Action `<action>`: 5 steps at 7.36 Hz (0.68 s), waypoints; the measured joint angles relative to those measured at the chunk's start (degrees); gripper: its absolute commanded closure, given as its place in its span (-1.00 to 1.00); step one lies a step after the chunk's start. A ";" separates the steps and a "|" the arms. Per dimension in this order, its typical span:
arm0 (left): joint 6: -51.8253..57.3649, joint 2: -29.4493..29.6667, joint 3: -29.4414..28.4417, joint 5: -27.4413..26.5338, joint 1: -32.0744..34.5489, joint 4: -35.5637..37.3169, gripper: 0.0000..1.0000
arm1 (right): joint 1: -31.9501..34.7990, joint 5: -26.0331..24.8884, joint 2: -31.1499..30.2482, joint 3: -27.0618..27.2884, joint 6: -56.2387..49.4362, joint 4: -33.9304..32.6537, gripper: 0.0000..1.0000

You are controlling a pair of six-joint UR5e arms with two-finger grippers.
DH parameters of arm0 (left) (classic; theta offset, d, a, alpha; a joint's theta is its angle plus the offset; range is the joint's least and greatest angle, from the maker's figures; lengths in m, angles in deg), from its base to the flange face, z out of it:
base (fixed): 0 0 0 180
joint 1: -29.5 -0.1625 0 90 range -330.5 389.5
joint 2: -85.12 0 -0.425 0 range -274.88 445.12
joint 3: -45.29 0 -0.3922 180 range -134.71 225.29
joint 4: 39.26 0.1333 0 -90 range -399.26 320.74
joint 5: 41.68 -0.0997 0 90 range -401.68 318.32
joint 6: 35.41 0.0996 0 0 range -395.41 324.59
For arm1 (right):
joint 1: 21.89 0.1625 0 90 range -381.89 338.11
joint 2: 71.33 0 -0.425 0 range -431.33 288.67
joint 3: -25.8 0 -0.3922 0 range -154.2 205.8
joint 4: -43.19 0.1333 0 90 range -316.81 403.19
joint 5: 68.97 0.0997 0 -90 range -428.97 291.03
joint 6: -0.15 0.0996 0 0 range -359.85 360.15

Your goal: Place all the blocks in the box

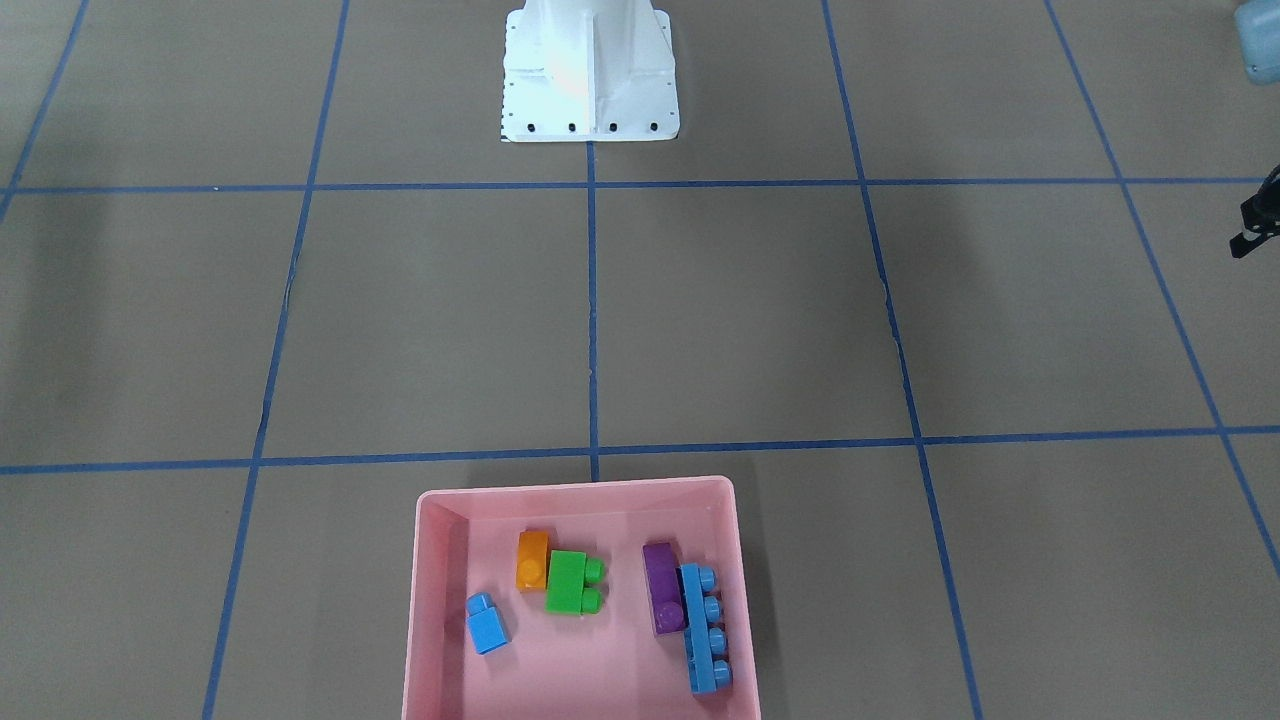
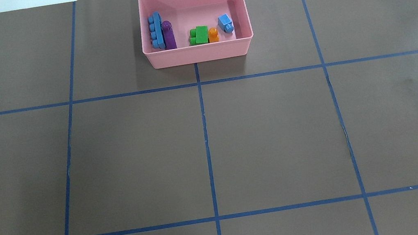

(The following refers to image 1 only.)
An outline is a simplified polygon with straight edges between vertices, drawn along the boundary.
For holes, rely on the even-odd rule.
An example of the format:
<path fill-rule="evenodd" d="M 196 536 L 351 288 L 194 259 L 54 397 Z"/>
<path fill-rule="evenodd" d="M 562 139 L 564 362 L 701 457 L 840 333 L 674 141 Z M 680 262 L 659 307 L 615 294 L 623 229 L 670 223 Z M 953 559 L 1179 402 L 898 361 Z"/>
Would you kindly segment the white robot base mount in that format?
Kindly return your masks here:
<path fill-rule="evenodd" d="M 506 17 L 500 140 L 657 142 L 681 114 L 669 14 L 649 1 L 526 1 Z"/>

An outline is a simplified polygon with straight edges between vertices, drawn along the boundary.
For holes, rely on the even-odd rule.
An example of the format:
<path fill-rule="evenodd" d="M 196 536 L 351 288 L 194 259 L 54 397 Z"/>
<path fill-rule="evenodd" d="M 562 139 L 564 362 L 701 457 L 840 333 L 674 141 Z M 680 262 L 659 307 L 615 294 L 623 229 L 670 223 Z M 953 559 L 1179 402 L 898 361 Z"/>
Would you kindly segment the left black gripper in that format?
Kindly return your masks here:
<path fill-rule="evenodd" d="M 1243 259 L 1279 236 L 1279 167 L 1242 205 L 1242 231 L 1229 241 L 1233 259 Z"/>

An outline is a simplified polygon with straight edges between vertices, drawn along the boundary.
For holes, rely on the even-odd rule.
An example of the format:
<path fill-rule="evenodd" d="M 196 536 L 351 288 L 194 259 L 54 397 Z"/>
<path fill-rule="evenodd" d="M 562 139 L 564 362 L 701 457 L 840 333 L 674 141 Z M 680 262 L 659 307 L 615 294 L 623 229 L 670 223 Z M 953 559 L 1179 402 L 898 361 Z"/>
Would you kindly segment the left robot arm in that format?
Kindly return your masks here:
<path fill-rule="evenodd" d="M 1254 85 L 1279 81 L 1279 3 L 1248 1 L 1234 14 L 1247 78 Z M 1242 205 L 1242 231 L 1229 241 L 1243 259 L 1279 234 L 1279 169 L 1275 167 Z"/>

